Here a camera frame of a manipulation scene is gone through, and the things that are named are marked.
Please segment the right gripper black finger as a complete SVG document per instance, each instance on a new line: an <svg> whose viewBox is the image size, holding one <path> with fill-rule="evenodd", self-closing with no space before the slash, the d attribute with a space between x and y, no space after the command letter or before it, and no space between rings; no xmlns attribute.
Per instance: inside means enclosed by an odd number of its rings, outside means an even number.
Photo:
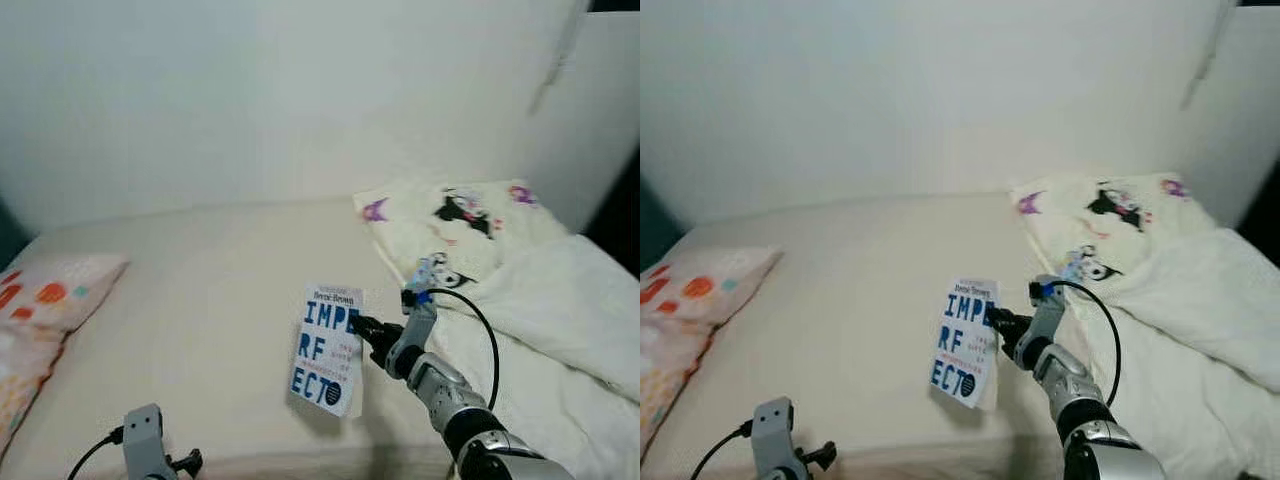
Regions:
<svg viewBox="0 0 1280 480"><path fill-rule="evenodd" d="M375 317L351 314L349 325L353 333L367 342L372 349L385 349L389 347L389 330L385 323Z"/></svg>
<svg viewBox="0 0 1280 480"><path fill-rule="evenodd" d="M984 324L1004 339L1021 339L1023 337L1023 316L1009 308L997 307L995 302L986 303Z"/></svg>

